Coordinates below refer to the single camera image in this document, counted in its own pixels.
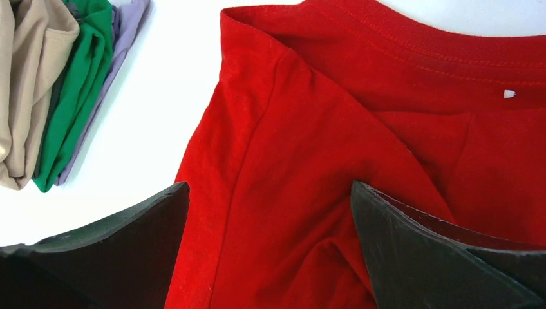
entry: green garment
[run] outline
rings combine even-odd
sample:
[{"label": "green garment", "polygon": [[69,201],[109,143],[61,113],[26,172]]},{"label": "green garment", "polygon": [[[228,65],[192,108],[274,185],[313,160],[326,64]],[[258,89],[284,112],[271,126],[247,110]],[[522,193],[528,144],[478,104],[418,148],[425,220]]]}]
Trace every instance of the green garment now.
[{"label": "green garment", "polygon": [[113,56],[112,5],[108,0],[71,0],[82,16],[66,79],[42,143],[39,177],[47,192],[70,161],[99,97]]}]

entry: white background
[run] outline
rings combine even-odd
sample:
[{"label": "white background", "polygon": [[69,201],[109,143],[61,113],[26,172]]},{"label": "white background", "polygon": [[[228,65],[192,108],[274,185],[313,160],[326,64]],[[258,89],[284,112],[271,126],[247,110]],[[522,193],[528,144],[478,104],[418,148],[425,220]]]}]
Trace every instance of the white background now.
[{"label": "white background", "polygon": [[[115,5],[129,0],[112,0]],[[171,185],[220,72],[220,10],[300,0],[152,0],[67,184],[0,187],[0,246],[32,244]],[[381,0],[422,23],[483,36],[546,33],[544,0]]]}]

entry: red shirt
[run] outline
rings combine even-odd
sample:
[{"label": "red shirt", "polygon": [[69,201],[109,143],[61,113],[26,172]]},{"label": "red shirt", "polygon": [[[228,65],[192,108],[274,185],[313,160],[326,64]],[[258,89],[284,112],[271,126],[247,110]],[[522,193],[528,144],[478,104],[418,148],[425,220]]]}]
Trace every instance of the red shirt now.
[{"label": "red shirt", "polygon": [[443,32],[372,0],[231,8],[221,29],[166,308],[375,307],[355,179],[546,245],[546,37]]}]

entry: green fabric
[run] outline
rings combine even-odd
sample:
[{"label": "green fabric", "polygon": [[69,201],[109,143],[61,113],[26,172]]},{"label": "green fabric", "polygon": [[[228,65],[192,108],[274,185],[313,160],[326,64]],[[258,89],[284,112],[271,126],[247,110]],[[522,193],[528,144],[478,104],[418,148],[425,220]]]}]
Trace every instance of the green fabric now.
[{"label": "green fabric", "polygon": [[113,56],[112,5],[108,0],[71,0],[83,20],[74,43],[66,79],[42,143],[40,171],[34,179],[47,192],[70,161]]}]

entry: purple garment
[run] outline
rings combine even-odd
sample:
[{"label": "purple garment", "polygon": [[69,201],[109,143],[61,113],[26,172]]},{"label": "purple garment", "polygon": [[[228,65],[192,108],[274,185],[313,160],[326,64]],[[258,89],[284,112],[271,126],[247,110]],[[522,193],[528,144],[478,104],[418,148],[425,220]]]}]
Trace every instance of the purple garment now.
[{"label": "purple garment", "polygon": [[114,7],[114,18],[112,25],[114,28],[115,44],[114,56],[112,58],[112,64],[110,65],[110,72],[108,73],[108,76],[104,81],[104,85],[100,91],[99,99],[97,100],[97,103],[95,104],[95,107],[91,112],[91,116],[89,116],[87,124],[85,125],[85,128],[80,135],[76,148],[74,149],[74,153],[72,154],[72,158],[57,177],[55,185],[62,185],[66,182],[66,179],[68,178],[68,175],[70,174],[70,171],[74,166],[76,158],[80,153],[82,145],[85,141],[85,137],[89,132],[89,128],[93,124],[93,121],[95,121],[100,106],[102,105],[102,101],[104,101],[104,97],[106,96],[110,85],[112,85],[112,82],[119,72],[123,61],[127,56],[127,52],[129,51],[131,45],[133,45],[133,42],[137,37],[138,26],[142,17],[144,16],[144,12],[148,7],[149,3],[150,0],[132,0],[132,2],[128,5],[122,5],[119,8]]}]

